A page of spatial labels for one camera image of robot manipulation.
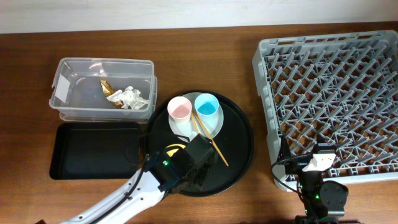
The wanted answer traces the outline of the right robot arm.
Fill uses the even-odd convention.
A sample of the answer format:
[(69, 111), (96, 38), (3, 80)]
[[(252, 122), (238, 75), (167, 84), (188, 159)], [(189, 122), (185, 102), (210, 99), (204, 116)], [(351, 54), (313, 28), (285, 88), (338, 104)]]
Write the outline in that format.
[(332, 180), (323, 180), (324, 171), (332, 167), (337, 147), (327, 143), (321, 136), (311, 152), (293, 156), (287, 137), (281, 137), (281, 147), (277, 162), (285, 168), (286, 174), (298, 176), (296, 190), (305, 207), (305, 215), (297, 215), (294, 222), (303, 223), (338, 223), (345, 215), (349, 190)]

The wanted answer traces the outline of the yellow bowl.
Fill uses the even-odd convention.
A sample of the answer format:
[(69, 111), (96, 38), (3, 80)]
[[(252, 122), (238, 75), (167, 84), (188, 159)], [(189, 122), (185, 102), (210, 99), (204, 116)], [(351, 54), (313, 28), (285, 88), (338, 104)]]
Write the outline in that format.
[(178, 150), (185, 149), (186, 145), (183, 144), (171, 144), (165, 147), (164, 151), (169, 157), (172, 157)]

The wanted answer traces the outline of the white tissue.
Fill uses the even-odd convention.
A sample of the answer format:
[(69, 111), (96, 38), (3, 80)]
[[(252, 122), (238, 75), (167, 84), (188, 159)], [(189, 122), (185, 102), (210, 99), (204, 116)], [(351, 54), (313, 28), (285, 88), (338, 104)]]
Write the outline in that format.
[(149, 100), (143, 99), (141, 97), (141, 92), (138, 89), (134, 89), (132, 86), (128, 86), (124, 91), (118, 90), (107, 96), (106, 99), (117, 108), (125, 110), (139, 110), (143, 106), (149, 104)]

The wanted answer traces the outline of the gold foil wrapper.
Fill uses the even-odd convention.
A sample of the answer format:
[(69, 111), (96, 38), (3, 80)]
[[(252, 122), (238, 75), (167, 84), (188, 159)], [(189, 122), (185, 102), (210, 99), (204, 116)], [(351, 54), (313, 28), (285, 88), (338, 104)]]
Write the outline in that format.
[[(100, 78), (99, 81), (100, 81), (100, 84), (101, 84), (101, 87), (102, 87), (102, 91), (103, 91), (103, 93), (104, 93), (106, 98), (115, 93), (115, 91), (112, 88), (112, 86), (105, 79)], [(117, 102), (113, 102), (112, 101), (111, 103), (118, 109), (121, 109), (122, 105), (123, 105), (120, 101), (117, 101)]]

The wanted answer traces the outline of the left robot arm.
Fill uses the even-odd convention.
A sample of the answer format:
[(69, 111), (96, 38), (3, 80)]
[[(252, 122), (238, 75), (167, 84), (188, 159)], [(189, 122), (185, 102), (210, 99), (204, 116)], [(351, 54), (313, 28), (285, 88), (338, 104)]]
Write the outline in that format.
[(202, 183), (215, 158), (213, 140), (197, 134), (186, 146), (169, 146), (146, 154), (142, 167), (120, 188), (64, 223), (126, 223), (170, 194)]

